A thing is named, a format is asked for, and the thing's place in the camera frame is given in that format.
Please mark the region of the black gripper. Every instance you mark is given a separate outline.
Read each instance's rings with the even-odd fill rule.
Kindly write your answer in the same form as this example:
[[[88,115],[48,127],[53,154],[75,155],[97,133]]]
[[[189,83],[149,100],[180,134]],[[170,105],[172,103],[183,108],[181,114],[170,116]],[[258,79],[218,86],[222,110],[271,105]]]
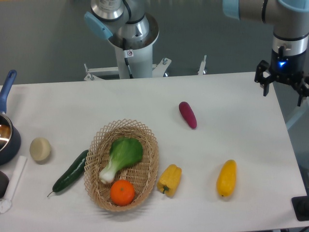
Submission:
[[[273,82],[292,85],[299,94],[297,106],[301,106],[303,99],[309,96],[309,75],[304,73],[306,52],[306,48],[288,47],[287,43],[273,45],[270,65],[261,60],[255,70],[254,81],[260,84],[264,97]]]

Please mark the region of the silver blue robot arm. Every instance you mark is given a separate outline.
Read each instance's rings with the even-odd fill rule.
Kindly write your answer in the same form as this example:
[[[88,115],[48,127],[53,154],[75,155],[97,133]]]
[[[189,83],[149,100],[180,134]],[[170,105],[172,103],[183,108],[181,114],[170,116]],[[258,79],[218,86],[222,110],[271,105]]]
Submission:
[[[273,26],[271,61],[260,61],[254,81],[263,95],[273,82],[291,86],[300,106],[309,95],[309,76],[304,72],[309,43],[309,2],[307,0],[224,0],[223,12],[237,20],[252,20]]]

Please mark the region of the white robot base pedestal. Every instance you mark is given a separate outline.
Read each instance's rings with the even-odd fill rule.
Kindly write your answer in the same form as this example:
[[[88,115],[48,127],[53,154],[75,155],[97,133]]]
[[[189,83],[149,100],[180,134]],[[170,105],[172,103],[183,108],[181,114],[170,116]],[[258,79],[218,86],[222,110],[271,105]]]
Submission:
[[[84,21],[93,34],[114,47],[120,79],[153,76],[159,27],[146,13],[143,0],[93,0]]]

